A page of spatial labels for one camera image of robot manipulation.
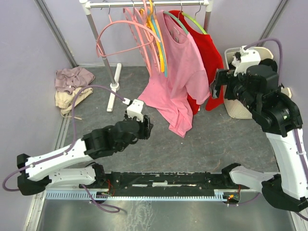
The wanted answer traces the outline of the pink t shirt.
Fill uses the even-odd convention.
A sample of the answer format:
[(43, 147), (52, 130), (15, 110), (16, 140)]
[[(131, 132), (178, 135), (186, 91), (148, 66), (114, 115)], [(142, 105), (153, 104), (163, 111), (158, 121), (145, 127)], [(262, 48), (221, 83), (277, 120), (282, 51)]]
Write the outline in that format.
[(167, 74), (151, 71), (149, 82), (139, 96), (156, 108), (181, 137), (192, 128), (193, 113), (188, 96), (201, 105), (210, 96), (207, 73), (190, 33), (186, 33), (166, 11), (156, 14), (167, 56)]

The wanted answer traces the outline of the teal wavy hanger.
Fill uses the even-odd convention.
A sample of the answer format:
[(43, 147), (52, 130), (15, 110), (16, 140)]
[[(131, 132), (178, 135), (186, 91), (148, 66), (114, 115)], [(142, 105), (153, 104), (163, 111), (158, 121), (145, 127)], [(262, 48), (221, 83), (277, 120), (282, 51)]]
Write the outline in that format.
[(186, 29), (183, 23), (179, 20), (179, 18), (177, 18), (175, 15), (171, 14), (168, 11), (163, 11), (163, 14), (170, 16), (181, 27), (181, 29), (185, 32), (186, 35), (189, 34), (189, 31)]

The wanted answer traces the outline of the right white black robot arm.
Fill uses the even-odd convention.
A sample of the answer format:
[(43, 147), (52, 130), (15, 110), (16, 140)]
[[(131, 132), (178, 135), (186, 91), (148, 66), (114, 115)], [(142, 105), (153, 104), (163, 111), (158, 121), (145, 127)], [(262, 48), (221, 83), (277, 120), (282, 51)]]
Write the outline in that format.
[(263, 194), (277, 209), (301, 212), (308, 206), (308, 158), (303, 141), (303, 121), (298, 106), (281, 91), (279, 75), (267, 65), (253, 65), (244, 73), (216, 71), (211, 92), (238, 100), (261, 126), (271, 143), (279, 173), (249, 170), (240, 164), (224, 169), (221, 184), (226, 188), (243, 185)]

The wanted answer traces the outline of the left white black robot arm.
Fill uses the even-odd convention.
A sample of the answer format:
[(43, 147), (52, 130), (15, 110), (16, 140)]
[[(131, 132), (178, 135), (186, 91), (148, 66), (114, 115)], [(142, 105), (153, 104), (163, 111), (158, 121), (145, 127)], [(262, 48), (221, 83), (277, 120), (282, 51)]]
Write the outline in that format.
[(35, 157), (20, 154), (17, 156), (20, 172), (17, 178), (18, 191), (24, 196), (41, 193), (51, 184), (52, 172), (122, 152), (138, 140), (149, 139), (152, 128), (153, 124), (147, 115), (143, 121), (125, 118), (114, 125), (94, 129), (71, 145), (54, 152)]

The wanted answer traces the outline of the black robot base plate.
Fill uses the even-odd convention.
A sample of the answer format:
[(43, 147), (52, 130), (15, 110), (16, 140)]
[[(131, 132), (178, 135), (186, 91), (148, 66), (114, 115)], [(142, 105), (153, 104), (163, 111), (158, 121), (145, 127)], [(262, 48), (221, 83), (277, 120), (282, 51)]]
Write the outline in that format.
[(133, 173), (111, 172), (86, 186), (111, 190), (113, 196), (212, 196), (214, 190), (248, 189), (222, 173)]

